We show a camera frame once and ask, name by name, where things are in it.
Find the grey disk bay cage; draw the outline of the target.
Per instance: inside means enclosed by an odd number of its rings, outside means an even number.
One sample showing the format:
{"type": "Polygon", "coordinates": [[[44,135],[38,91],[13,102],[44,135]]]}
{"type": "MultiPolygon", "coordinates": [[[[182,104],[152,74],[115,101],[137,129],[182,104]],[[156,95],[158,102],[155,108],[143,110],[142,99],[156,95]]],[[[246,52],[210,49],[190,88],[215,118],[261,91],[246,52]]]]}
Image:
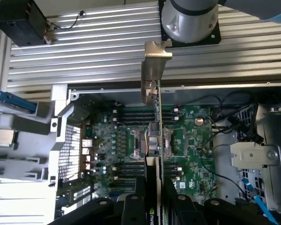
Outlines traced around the grey disk bay cage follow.
{"type": "MultiPolygon", "coordinates": [[[[259,145],[278,146],[281,159],[281,108],[261,105],[256,122],[257,133],[264,139],[259,145]]],[[[241,170],[266,206],[281,213],[281,163],[278,166],[263,165],[261,169],[241,170]]]]}

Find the black CPU cooler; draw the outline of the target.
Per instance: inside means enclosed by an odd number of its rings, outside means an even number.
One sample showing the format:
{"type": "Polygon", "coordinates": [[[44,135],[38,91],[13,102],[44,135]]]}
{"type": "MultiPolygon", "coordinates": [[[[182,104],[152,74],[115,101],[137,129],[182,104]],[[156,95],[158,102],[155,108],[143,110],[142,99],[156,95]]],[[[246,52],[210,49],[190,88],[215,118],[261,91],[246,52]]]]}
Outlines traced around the black CPU cooler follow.
{"type": "Polygon", "coordinates": [[[47,19],[34,0],[0,0],[0,30],[18,47],[49,42],[47,19]]]}

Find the silver disk bay bracket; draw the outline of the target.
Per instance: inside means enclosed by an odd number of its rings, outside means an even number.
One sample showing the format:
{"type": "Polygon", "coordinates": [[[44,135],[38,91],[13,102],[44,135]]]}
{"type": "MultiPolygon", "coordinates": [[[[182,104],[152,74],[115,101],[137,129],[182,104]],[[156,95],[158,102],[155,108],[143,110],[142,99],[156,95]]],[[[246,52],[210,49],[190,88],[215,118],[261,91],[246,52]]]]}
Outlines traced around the silver disk bay bracket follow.
{"type": "Polygon", "coordinates": [[[230,152],[232,166],[239,169],[261,169],[263,165],[278,166],[281,163],[276,145],[238,142],[230,145],[230,152]]]}

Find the green Dell motherboard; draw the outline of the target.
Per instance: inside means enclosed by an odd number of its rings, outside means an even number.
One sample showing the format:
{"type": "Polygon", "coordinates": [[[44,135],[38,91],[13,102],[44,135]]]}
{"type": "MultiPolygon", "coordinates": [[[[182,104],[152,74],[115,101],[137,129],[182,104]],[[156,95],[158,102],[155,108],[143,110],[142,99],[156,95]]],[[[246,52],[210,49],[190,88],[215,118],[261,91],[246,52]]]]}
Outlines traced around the green Dell motherboard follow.
{"type": "MultiPolygon", "coordinates": [[[[212,125],[206,107],[177,105],[163,107],[163,128],[186,128],[188,155],[164,158],[164,174],[171,178],[180,194],[191,195],[203,204],[215,195],[213,154],[209,149],[212,125]],[[202,117],[204,125],[198,127],[194,119],[202,117]]],[[[146,107],[121,106],[93,114],[84,123],[80,177],[91,183],[92,197],[106,196],[116,199],[134,191],[138,177],[144,176],[144,158],[130,158],[133,153],[132,130],[148,128],[154,120],[154,111],[146,107]]]]}

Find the blue disk caddy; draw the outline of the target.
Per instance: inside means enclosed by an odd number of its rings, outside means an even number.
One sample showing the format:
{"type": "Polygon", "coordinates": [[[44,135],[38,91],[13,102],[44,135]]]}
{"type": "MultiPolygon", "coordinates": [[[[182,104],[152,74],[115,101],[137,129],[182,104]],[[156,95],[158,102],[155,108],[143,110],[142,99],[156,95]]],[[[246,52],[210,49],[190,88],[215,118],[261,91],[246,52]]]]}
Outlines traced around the blue disk caddy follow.
{"type": "Polygon", "coordinates": [[[30,102],[19,96],[11,94],[9,92],[3,92],[0,90],[0,102],[7,104],[8,106],[17,106],[30,113],[35,113],[37,109],[37,103],[30,102]]]}

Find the open grey PC case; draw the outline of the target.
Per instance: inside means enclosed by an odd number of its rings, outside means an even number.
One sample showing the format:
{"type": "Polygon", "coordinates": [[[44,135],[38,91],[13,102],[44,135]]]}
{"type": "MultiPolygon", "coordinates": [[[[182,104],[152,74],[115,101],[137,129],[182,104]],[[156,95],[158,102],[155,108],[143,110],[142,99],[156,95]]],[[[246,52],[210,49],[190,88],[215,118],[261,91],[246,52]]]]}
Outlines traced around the open grey PC case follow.
{"type": "MultiPolygon", "coordinates": [[[[109,198],[106,196],[93,198],[91,183],[80,177],[83,125],[89,117],[121,106],[153,109],[143,103],[139,85],[115,84],[98,88],[70,86],[69,90],[71,92],[69,105],[74,111],[67,118],[65,143],[60,151],[54,220],[89,201],[109,198]]],[[[215,195],[205,201],[219,198],[252,214],[264,216],[273,222],[273,225],[281,225],[281,213],[270,210],[254,186],[243,176],[242,170],[232,166],[230,152],[230,145],[237,142],[263,143],[263,137],[257,133],[258,109],[261,105],[281,108],[281,87],[163,85],[161,91],[162,109],[165,106],[191,105],[206,107],[210,110],[208,119],[212,125],[212,135],[209,138],[211,142],[209,149],[213,154],[214,168],[209,169],[208,172],[215,176],[217,189],[215,195]]],[[[153,201],[156,200],[152,182],[155,172],[146,166],[145,157],[144,163],[145,174],[142,177],[146,181],[145,225],[158,225],[157,215],[154,213],[155,206],[153,206],[153,201]]],[[[121,195],[116,199],[109,199],[116,202],[121,195]]],[[[191,195],[187,196],[197,202],[191,195]]],[[[163,199],[166,225],[170,225],[164,194],[163,199]]]]}

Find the CPU socket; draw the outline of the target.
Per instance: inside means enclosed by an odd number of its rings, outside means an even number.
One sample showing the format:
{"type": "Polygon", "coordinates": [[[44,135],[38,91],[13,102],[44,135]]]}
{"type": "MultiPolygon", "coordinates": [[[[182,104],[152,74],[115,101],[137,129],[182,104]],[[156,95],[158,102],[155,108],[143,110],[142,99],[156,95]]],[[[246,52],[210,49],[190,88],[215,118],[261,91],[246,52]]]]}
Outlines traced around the CPU socket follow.
{"type": "MultiPolygon", "coordinates": [[[[159,153],[159,138],[150,138],[145,128],[131,131],[133,140],[133,153],[130,158],[141,160],[145,155],[159,153]]],[[[184,158],[188,155],[188,138],[186,128],[163,129],[163,156],[165,159],[184,158]]]]}

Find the silver CPU chip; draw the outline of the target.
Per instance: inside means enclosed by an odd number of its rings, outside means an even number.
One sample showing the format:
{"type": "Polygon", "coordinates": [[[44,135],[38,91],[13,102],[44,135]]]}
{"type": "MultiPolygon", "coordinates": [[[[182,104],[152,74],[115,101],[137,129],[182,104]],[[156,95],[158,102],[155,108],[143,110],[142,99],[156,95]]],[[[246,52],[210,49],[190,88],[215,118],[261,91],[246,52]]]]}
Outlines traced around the silver CPU chip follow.
{"type": "Polygon", "coordinates": [[[0,147],[10,147],[15,139],[15,131],[9,129],[0,129],[0,147]]]}

